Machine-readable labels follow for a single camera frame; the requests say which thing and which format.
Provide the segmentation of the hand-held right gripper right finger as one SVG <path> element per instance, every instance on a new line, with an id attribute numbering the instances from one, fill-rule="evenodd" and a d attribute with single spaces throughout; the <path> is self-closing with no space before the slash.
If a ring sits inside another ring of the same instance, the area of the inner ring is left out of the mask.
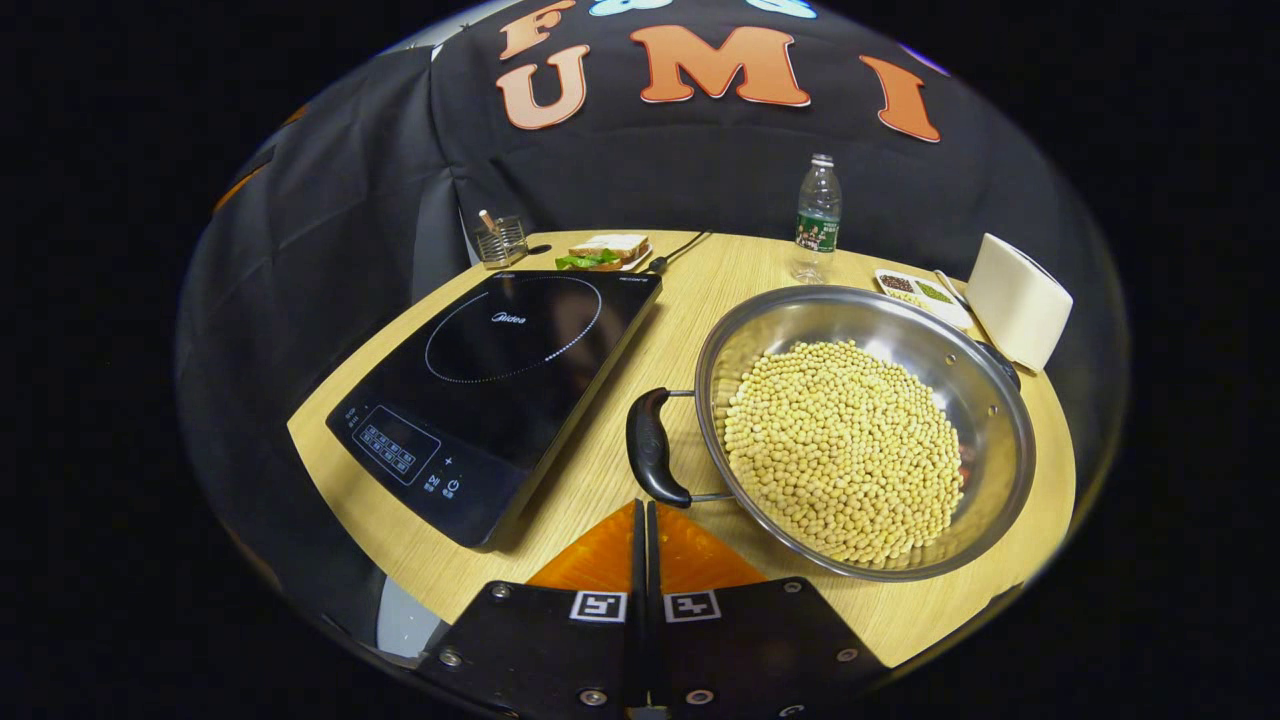
<path id="1" fill-rule="evenodd" d="M 646 506 L 646 711 L 849 716 L 891 670 L 803 577 L 664 592 L 660 505 Z"/>

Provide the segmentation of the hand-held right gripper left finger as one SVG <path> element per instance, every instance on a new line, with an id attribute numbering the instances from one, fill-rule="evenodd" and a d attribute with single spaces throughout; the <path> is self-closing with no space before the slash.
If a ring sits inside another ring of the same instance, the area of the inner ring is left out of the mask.
<path id="1" fill-rule="evenodd" d="M 415 676 L 480 714 L 622 714 L 646 592 L 639 500 L 605 519 L 623 571 L 618 591 L 488 582 Z"/>

